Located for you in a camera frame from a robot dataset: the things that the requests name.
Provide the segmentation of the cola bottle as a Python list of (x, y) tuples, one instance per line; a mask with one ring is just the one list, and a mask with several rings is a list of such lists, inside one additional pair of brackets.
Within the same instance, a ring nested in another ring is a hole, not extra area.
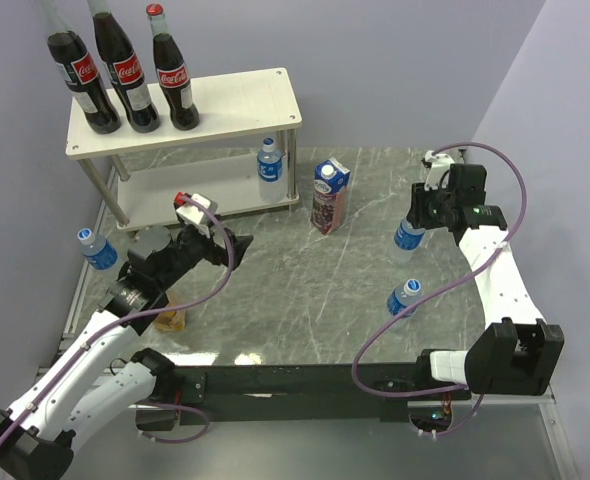
[(54, 1), (33, 1), (33, 5), (42, 21), (49, 53), (88, 125), (98, 134), (115, 132), (121, 121), (84, 41)]
[(106, 1), (88, 0), (87, 4), (98, 53), (131, 128), (138, 133), (153, 132), (160, 125), (159, 115), (129, 37)]
[(152, 33), (155, 71), (169, 106), (171, 122), (178, 130), (191, 130), (200, 118), (183, 55), (169, 31), (163, 6), (151, 3), (146, 6), (146, 14)]

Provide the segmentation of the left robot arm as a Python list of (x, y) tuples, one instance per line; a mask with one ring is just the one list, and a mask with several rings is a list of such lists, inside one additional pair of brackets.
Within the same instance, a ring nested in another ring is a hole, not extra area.
[(127, 260), (85, 329), (47, 373), (0, 409), (0, 468), (15, 479), (59, 479), (75, 453), (133, 403), (168, 399), (175, 365), (152, 349), (134, 355), (116, 379), (92, 385), (128, 344), (169, 304), (167, 291), (199, 262), (241, 263), (254, 238), (187, 224), (178, 233), (154, 226), (139, 232)]

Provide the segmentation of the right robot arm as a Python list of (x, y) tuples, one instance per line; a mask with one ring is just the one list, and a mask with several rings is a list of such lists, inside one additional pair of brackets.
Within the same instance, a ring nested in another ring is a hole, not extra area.
[(425, 182), (412, 187), (412, 226), (447, 229), (475, 272), (485, 330), (466, 351), (423, 352), (414, 374), (419, 395), (435, 399), (449, 383), (476, 394), (540, 396), (564, 346), (560, 326), (547, 323), (523, 283), (501, 209), (486, 204), (486, 169), (428, 152)]

